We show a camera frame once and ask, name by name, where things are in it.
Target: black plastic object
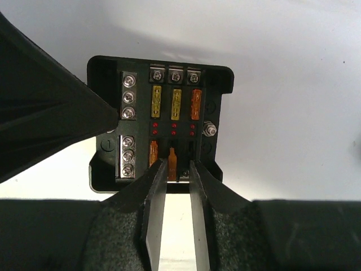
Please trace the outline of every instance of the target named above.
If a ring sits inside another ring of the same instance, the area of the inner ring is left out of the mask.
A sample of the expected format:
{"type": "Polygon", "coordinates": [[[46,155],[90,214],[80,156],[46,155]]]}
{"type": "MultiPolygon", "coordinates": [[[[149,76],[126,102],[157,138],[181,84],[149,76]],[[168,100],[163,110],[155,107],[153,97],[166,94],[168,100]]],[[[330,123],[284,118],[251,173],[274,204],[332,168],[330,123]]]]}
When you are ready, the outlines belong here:
{"type": "Polygon", "coordinates": [[[197,270],[361,268],[361,202],[249,202],[191,162],[197,270]]]}
{"type": "Polygon", "coordinates": [[[91,187],[95,191],[120,191],[140,177],[149,167],[149,145],[152,140],[158,142],[159,158],[167,159],[170,147],[175,148],[177,155],[178,182],[168,183],[167,193],[189,193],[189,183],[184,173],[189,172],[191,160],[201,161],[216,179],[222,181],[222,171],[215,162],[218,133],[206,137],[202,130],[204,121],[210,121],[218,128],[222,94],[232,93],[233,72],[220,66],[95,56],[89,60],[87,67],[89,87],[120,116],[124,107],[129,106],[122,101],[122,83],[127,73],[137,77],[137,118],[120,120],[115,131],[96,137],[96,154],[90,162],[91,187]],[[154,68],[164,69],[160,82],[152,79],[154,68]],[[171,69],[182,71],[180,82],[171,81],[171,69]],[[189,81],[190,71],[199,73],[198,83],[189,81]],[[162,87],[158,119],[151,116],[152,87],[155,85],[162,87]],[[173,121],[170,117],[174,89],[182,90],[179,121],[173,121]],[[202,91],[199,120],[190,119],[194,89],[202,91]],[[120,176],[120,136],[135,139],[135,178],[120,176]]]}
{"type": "Polygon", "coordinates": [[[116,110],[0,14],[0,183],[117,126],[116,110]]]}
{"type": "Polygon", "coordinates": [[[158,270],[166,161],[104,202],[0,200],[1,270],[158,270]]]}

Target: screw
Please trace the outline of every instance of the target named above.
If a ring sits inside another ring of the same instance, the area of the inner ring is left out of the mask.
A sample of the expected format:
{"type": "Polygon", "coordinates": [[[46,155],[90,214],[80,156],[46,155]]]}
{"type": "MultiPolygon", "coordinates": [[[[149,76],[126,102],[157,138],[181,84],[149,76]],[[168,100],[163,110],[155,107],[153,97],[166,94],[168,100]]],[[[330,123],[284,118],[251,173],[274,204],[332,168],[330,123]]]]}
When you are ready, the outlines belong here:
{"type": "Polygon", "coordinates": [[[162,77],[163,77],[163,75],[162,75],[162,73],[160,71],[158,71],[158,70],[154,71],[153,79],[155,81],[160,81],[162,79],[162,77]]]}
{"type": "Polygon", "coordinates": [[[179,80],[181,79],[181,75],[179,74],[179,72],[172,72],[170,75],[170,79],[173,82],[179,82],[179,80]]]}
{"type": "Polygon", "coordinates": [[[132,175],[133,171],[134,171],[134,168],[132,165],[125,165],[123,167],[122,173],[124,176],[128,177],[128,176],[132,175]]]}
{"type": "Polygon", "coordinates": [[[134,143],[134,140],[132,137],[124,137],[123,138],[122,144],[124,147],[130,148],[131,146],[133,146],[133,143],[134,143]]]}
{"type": "Polygon", "coordinates": [[[135,77],[133,75],[125,76],[124,79],[123,79],[123,85],[126,88],[131,88],[132,86],[135,85],[135,77]]]}
{"type": "Polygon", "coordinates": [[[217,128],[210,121],[205,121],[203,126],[203,134],[206,137],[212,137],[216,134],[217,128]]]}
{"type": "Polygon", "coordinates": [[[134,93],[131,91],[127,91],[123,95],[123,101],[125,103],[133,103],[134,101],[134,93]]]}
{"type": "Polygon", "coordinates": [[[135,111],[132,107],[125,107],[122,115],[124,119],[132,119],[135,116],[135,111]]]}
{"type": "Polygon", "coordinates": [[[183,171],[182,178],[189,178],[189,176],[190,176],[190,171],[183,171]]]}
{"type": "Polygon", "coordinates": [[[195,84],[195,83],[198,83],[198,80],[199,80],[199,76],[197,73],[192,73],[190,75],[190,82],[195,84]]]}
{"type": "Polygon", "coordinates": [[[131,150],[125,151],[123,154],[123,160],[129,162],[133,159],[134,153],[131,150]]]}

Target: fuse box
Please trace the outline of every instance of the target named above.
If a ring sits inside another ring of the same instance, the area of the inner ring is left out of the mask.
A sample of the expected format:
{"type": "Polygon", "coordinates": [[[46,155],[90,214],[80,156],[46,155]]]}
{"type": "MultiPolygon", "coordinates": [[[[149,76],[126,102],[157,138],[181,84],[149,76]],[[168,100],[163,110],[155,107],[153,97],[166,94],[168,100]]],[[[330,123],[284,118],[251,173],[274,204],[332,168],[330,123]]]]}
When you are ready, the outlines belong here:
{"type": "Polygon", "coordinates": [[[189,193],[189,164],[200,160],[222,181],[215,162],[222,94],[231,93],[227,67],[95,56],[88,85],[118,112],[118,127],[96,137],[90,185],[119,191],[157,160],[168,159],[168,192],[189,193]]]}

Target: blade fuse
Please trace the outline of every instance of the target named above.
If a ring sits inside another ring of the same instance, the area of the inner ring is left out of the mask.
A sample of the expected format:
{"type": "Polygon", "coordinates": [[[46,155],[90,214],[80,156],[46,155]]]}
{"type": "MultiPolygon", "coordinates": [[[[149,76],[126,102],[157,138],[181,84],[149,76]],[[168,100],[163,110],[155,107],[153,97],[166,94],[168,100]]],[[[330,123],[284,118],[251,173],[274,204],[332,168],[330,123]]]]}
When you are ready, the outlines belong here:
{"type": "Polygon", "coordinates": [[[174,148],[170,148],[168,156],[168,181],[177,180],[177,156],[175,155],[174,148]]]}
{"type": "Polygon", "coordinates": [[[161,86],[153,86],[152,93],[152,117],[160,117],[161,86]]]}
{"type": "Polygon", "coordinates": [[[173,100],[171,102],[171,120],[179,120],[179,113],[181,111],[181,99],[182,99],[182,90],[174,89],[173,90],[173,100]]]}
{"type": "Polygon", "coordinates": [[[199,120],[199,112],[201,110],[202,91],[200,89],[193,89],[192,104],[191,104],[191,119],[199,120]]]}
{"type": "Polygon", "coordinates": [[[158,144],[157,141],[152,140],[149,147],[149,167],[158,159],[158,144]]]}

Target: black plastic housing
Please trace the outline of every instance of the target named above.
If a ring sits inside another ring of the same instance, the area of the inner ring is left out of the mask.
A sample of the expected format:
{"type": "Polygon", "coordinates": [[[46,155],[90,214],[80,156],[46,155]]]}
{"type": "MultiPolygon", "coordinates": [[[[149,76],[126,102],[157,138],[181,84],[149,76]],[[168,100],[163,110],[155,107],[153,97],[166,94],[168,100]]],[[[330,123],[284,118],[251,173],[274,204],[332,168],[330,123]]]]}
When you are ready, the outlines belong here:
{"type": "Polygon", "coordinates": [[[119,191],[139,178],[149,167],[149,144],[158,140],[159,158],[166,159],[169,148],[175,148],[177,155],[177,181],[168,184],[168,193],[189,193],[189,184],[182,182],[182,173],[189,170],[190,160],[200,160],[211,174],[222,181],[222,171],[215,162],[217,136],[206,137],[202,134],[204,121],[211,121],[217,128],[221,111],[222,94],[232,93],[234,74],[227,67],[163,62],[156,60],[95,56],[87,66],[88,85],[121,115],[122,112],[122,78],[124,72],[137,74],[136,120],[121,120],[114,132],[96,137],[96,154],[90,162],[90,184],[95,191],[119,191]],[[151,67],[165,69],[164,80],[154,82],[151,67]],[[180,83],[172,82],[169,69],[183,70],[180,83]],[[200,82],[191,84],[188,71],[199,71],[200,82]],[[152,86],[161,85],[161,114],[159,119],[151,118],[152,86]],[[170,119],[173,89],[182,89],[182,105],[179,121],[170,119]],[[200,119],[190,119],[193,89],[202,90],[200,119]],[[157,123],[154,135],[153,124],[157,123]],[[134,136],[135,178],[120,178],[119,136],[134,136]]]}
{"type": "Polygon", "coordinates": [[[0,183],[114,129],[117,112],[0,13],[0,183]]]}

